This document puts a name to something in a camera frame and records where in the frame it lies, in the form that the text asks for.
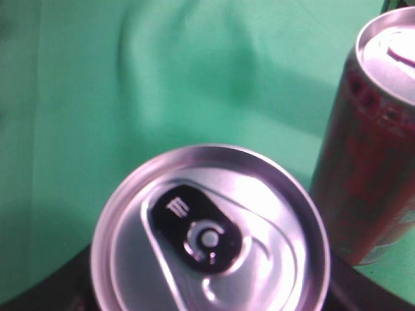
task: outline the can lid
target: can lid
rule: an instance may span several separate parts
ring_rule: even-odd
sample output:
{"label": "can lid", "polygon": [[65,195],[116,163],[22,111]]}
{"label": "can lid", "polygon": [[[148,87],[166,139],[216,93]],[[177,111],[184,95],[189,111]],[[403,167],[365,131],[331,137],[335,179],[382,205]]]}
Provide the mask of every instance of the can lid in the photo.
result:
{"label": "can lid", "polygon": [[189,146],[114,192],[91,275],[102,311],[317,311],[329,247],[306,191],[277,164],[239,147]]}
{"label": "can lid", "polygon": [[356,53],[366,74],[383,91],[415,106],[415,8],[393,10],[369,22]]}

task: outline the can rim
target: can rim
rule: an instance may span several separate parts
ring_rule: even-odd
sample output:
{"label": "can rim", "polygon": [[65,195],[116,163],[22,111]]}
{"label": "can rim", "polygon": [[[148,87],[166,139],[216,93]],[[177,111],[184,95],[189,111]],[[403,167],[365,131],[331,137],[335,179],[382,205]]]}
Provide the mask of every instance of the can rim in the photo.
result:
{"label": "can rim", "polygon": [[384,94],[386,94],[388,97],[390,97],[392,99],[398,99],[405,106],[409,106],[409,107],[415,109],[415,102],[411,102],[407,98],[402,97],[401,95],[389,90],[386,86],[383,86],[382,84],[380,84],[376,80],[376,78],[369,72],[369,70],[367,70],[367,68],[366,68],[366,66],[365,66],[364,62],[362,61],[362,59],[360,57],[360,54],[359,54],[359,49],[361,47],[362,37],[364,36],[366,31],[368,31],[368,28],[371,25],[373,25],[374,23],[376,23],[376,22],[378,22],[382,19],[387,19],[391,15],[398,14],[399,12],[405,12],[405,11],[413,11],[413,14],[415,16],[415,7],[414,6],[408,6],[408,7],[405,7],[405,8],[398,8],[398,9],[395,9],[395,10],[385,12],[385,13],[371,19],[359,31],[359,34],[357,35],[357,39],[355,41],[355,46],[354,46],[353,50],[354,50],[357,62],[359,63],[360,70],[363,71],[365,76],[370,80],[371,83],[373,83],[375,85],[375,87],[377,89],[379,89],[380,91],[382,91]]}
{"label": "can rim", "polygon": [[[321,289],[319,291],[318,296],[316,297],[315,301],[315,305],[314,305],[314,309],[315,310],[321,310],[324,304],[324,301],[326,299],[326,295],[327,295],[327,291],[329,288],[329,281],[330,281],[330,266],[331,266],[331,257],[330,257],[330,250],[329,250],[329,242],[328,242],[328,238],[327,238],[327,234],[326,234],[326,229],[324,227],[323,221],[321,219],[320,214],[318,213],[318,210],[314,204],[314,202],[312,201],[312,199],[310,198],[310,196],[308,195],[307,191],[303,188],[303,186],[290,174],[288,173],[284,168],[282,168],[280,165],[278,165],[277,163],[275,163],[273,160],[271,160],[270,158],[259,154],[255,151],[249,150],[247,148],[244,147],[240,147],[240,146],[234,146],[234,145],[230,145],[230,144],[217,144],[217,143],[208,143],[208,144],[193,144],[193,145],[188,145],[188,146],[183,146],[183,147],[178,147],[169,151],[166,151],[160,155],[157,155],[156,157],[153,157],[152,159],[145,161],[144,163],[142,163],[140,166],[138,166],[135,170],[133,170],[124,180],[123,182],[113,191],[112,195],[110,196],[110,198],[108,199],[106,205],[104,206],[99,219],[97,221],[97,225],[95,227],[94,233],[93,233],[93,242],[91,244],[91,260],[90,260],[90,272],[91,272],[91,278],[93,283],[96,284],[96,282],[99,282],[99,280],[101,280],[101,277],[99,276],[101,274],[101,267],[98,267],[97,261],[99,260],[99,258],[97,258],[97,256],[106,256],[107,254],[102,253],[102,240],[103,240],[103,230],[105,228],[102,227],[102,225],[99,225],[100,223],[102,223],[103,219],[107,219],[108,218],[108,214],[110,212],[112,212],[111,209],[109,209],[109,206],[111,206],[113,204],[113,202],[119,198],[120,196],[123,196],[122,190],[125,188],[125,186],[127,184],[129,184],[131,182],[132,179],[134,179],[137,176],[137,173],[140,172],[141,170],[147,168],[149,165],[160,161],[161,159],[163,159],[167,154],[170,153],[175,153],[177,151],[185,151],[185,150],[192,150],[194,148],[200,148],[200,147],[215,147],[215,148],[227,148],[227,149],[232,149],[235,151],[240,151],[240,152],[244,152],[246,154],[249,154],[251,156],[255,156],[257,158],[259,158],[260,160],[266,162],[267,164],[273,166],[274,168],[276,168],[277,170],[279,170],[286,178],[288,178],[288,180],[298,189],[298,191],[300,192],[300,194],[303,196],[303,198],[307,201],[307,204],[309,206],[309,208],[312,210],[314,219],[316,220],[316,224],[317,227],[320,230],[320,237],[321,237],[321,243],[322,243],[322,258],[324,261],[324,276],[321,278]],[[95,297],[97,298],[98,301],[107,301],[107,299],[105,299],[105,290],[102,288],[102,286],[93,286],[93,291],[95,294]],[[118,309],[113,309],[113,307],[108,307],[108,308],[103,308],[103,311],[115,311],[115,310],[120,310],[119,306]]]}

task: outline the black surface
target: black surface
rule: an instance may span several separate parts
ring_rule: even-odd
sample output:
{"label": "black surface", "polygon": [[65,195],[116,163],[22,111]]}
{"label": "black surface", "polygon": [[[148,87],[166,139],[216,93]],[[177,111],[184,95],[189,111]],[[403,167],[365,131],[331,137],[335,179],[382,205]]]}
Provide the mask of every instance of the black surface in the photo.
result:
{"label": "black surface", "polygon": [[[330,289],[323,311],[361,310],[415,311],[415,306],[332,254]],[[1,305],[0,311],[99,311],[89,276],[89,247],[34,288]]]}

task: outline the can label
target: can label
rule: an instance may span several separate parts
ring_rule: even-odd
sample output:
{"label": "can label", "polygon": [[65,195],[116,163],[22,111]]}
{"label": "can label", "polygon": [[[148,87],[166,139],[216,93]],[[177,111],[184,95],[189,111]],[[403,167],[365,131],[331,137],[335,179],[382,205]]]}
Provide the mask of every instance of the can label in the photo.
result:
{"label": "can label", "polygon": [[414,137],[413,111],[351,55],[311,185],[331,246],[350,264],[376,261],[414,225]]}
{"label": "can label", "polygon": [[386,255],[390,251],[391,247],[394,244],[395,243],[388,244],[388,245],[375,246],[374,248],[372,248],[369,254],[367,254],[367,256],[362,259],[362,261],[359,264],[362,264],[362,265],[371,264],[373,262],[378,261],[379,258]]}

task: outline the pull tab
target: pull tab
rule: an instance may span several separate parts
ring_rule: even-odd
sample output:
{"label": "pull tab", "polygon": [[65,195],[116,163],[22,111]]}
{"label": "pull tab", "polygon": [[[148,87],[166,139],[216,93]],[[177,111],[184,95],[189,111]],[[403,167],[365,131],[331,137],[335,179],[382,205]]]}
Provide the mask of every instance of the pull tab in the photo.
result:
{"label": "pull tab", "polygon": [[388,55],[415,68],[415,30],[397,33],[389,42]]}
{"label": "pull tab", "polygon": [[203,273],[227,270],[241,252],[239,228],[194,187],[167,191],[154,204],[151,219],[182,260]]}

